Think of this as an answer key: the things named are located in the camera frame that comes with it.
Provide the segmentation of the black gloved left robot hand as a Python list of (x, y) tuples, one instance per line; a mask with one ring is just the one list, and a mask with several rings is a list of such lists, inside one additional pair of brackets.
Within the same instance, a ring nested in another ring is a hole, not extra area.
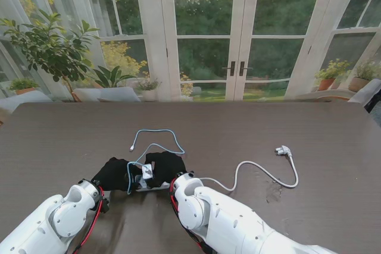
[(110, 158), (99, 172), (91, 179), (96, 186), (104, 191), (120, 190), (126, 192), (129, 183), (137, 175), (142, 175), (142, 170), (134, 164), (128, 165), (125, 159)]

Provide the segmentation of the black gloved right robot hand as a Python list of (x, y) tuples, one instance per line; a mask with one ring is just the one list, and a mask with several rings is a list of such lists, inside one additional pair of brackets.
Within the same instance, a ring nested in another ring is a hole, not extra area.
[(154, 164), (153, 178), (147, 180), (150, 188), (161, 187), (163, 183), (171, 183), (180, 173), (186, 173), (186, 167), (181, 156), (171, 152), (147, 153), (145, 164)]

